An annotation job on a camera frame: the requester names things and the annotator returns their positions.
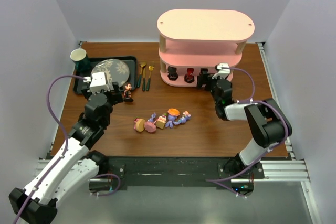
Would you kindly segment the red head figurine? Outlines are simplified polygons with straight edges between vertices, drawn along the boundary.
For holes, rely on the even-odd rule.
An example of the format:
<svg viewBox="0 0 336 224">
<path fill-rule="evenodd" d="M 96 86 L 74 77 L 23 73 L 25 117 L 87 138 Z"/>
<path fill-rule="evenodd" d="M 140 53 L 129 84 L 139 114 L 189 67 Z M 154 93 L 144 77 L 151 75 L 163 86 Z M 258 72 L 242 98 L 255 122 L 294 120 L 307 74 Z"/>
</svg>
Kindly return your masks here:
<svg viewBox="0 0 336 224">
<path fill-rule="evenodd" d="M 184 81 L 186 83 L 193 83 L 195 81 L 195 77 L 194 77 L 193 73 L 194 73 L 193 68 L 187 68 L 186 74 L 184 76 Z"/>
</svg>

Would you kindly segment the brown-haired red figurine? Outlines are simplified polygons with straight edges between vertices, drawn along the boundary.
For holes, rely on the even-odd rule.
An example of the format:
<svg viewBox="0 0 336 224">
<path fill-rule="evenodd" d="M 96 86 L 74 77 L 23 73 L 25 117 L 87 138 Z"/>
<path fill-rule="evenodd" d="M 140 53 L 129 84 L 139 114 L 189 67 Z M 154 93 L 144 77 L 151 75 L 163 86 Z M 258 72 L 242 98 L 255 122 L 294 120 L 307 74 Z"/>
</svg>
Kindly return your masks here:
<svg viewBox="0 0 336 224">
<path fill-rule="evenodd" d="M 133 98 L 131 97 L 131 90 L 132 90 L 132 85 L 130 83 L 125 83 L 124 84 L 124 92 L 123 92 L 123 101 L 131 103 L 133 102 Z"/>
</svg>

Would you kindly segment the black helmet figurine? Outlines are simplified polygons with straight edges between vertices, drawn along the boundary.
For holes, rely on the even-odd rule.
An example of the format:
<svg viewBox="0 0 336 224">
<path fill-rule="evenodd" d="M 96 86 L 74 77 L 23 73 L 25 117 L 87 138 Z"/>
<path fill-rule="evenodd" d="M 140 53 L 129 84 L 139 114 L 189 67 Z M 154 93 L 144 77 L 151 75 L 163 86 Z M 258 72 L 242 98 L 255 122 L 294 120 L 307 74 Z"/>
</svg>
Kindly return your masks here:
<svg viewBox="0 0 336 224">
<path fill-rule="evenodd" d="M 168 79 L 171 81 L 176 81 L 178 79 L 178 74 L 177 74 L 177 68 L 176 67 L 171 67 L 168 66 L 167 68 L 168 71 Z"/>
</svg>

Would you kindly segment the pink donut toy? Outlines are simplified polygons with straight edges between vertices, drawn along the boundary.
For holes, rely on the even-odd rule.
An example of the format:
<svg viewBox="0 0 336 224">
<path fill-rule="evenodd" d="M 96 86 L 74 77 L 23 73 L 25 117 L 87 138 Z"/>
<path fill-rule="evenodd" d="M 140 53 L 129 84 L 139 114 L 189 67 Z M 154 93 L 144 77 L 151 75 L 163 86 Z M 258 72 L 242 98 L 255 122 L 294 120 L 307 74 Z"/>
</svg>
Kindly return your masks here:
<svg viewBox="0 0 336 224">
<path fill-rule="evenodd" d="M 142 119 L 142 118 L 136 118 L 134 120 L 134 129 L 137 132 L 142 132 L 142 131 L 144 131 L 144 124 L 145 124 L 145 120 L 144 119 Z"/>
</svg>

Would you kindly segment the pink bunny toy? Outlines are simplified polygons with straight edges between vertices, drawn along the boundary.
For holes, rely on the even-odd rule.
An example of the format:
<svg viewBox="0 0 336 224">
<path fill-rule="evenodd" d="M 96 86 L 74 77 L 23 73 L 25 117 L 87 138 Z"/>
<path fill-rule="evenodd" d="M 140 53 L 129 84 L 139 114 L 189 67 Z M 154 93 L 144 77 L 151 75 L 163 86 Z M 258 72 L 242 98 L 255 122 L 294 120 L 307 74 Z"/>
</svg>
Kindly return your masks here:
<svg viewBox="0 0 336 224">
<path fill-rule="evenodd" d="M 156 131 L 156 113 L 152 113 L 151 117 L 145 122 L 144 129 L 149 133 L 154 133 Z"/>
</svg>

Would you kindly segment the strawberry cake toy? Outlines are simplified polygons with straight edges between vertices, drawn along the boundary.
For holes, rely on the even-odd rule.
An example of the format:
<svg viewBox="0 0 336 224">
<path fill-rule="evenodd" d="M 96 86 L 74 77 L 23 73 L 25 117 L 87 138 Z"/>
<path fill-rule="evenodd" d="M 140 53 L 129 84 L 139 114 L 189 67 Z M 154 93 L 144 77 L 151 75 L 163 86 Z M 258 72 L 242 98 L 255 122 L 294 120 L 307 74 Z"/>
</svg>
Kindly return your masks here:
<svg viewBox="0 0 336 224">
<path fill-rule="evenodd" d="M 155 125 L 157 128 L 164 129 L 166 122 L 167 122 L 167 114 L 164 113 L 156 119 Z"/>
</svg>

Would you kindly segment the black-haired ninja figurine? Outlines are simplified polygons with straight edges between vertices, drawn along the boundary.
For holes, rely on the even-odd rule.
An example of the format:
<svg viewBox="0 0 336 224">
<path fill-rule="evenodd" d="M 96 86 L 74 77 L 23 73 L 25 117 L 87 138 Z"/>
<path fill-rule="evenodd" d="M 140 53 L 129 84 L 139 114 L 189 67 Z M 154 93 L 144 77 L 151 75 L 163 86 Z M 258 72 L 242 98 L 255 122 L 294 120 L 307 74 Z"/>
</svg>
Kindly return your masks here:
<svg viewBox="0 0 336 224">
<path fill-rule="evenodd" d="M 199 75 L 200 75 L 200 77 L 207 77 L 208 76 L 208 69 L 207 68 L 201 68 Z"/>
</svg>

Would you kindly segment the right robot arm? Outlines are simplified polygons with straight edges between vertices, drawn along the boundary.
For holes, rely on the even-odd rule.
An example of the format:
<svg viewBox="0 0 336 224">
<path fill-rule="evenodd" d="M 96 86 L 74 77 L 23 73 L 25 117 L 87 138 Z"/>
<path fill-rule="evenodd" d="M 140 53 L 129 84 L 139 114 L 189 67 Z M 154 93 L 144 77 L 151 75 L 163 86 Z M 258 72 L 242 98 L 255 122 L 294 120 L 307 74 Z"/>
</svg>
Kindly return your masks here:
<svg viewBox="0 0 336 224">
<path fill-rule="evenodd" d="M 209 91 L 215 102 L 217 116 L 224 121 L 246 121 L 252 139 L 235 157 L 223 166 L 229 175 L 240 176 L 249 171 L 260 159 L 283 143 L 291 134 L 292 126 L 273 99 L 246 102 L 234 101 L 233 85 L 226 78 L 215 77 L 202 68 L 197 76 L 197 87 Z"/>
</svg>

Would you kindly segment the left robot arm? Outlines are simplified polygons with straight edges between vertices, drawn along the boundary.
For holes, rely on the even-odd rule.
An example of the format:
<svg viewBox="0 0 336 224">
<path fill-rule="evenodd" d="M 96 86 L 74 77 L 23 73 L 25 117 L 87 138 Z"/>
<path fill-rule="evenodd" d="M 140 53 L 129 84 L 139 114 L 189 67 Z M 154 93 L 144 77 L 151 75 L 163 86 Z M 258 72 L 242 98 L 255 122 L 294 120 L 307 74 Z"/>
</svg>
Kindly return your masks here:
<svg viewBox="0 0 336 224">
<path fill-rule="evenodd" d="M 101 87 L 93 92 L 86 87 L 83 93 L 88 102 L 60 150 L 30 183 L 9 194 L 16 221 L 51 223 L 66 197 L 89 179 L 107 175 L 108 158 L 91 148 L 103 136 L 113 106 L 123 97 L 116 82 L 113 91 Z"/>
</svg>

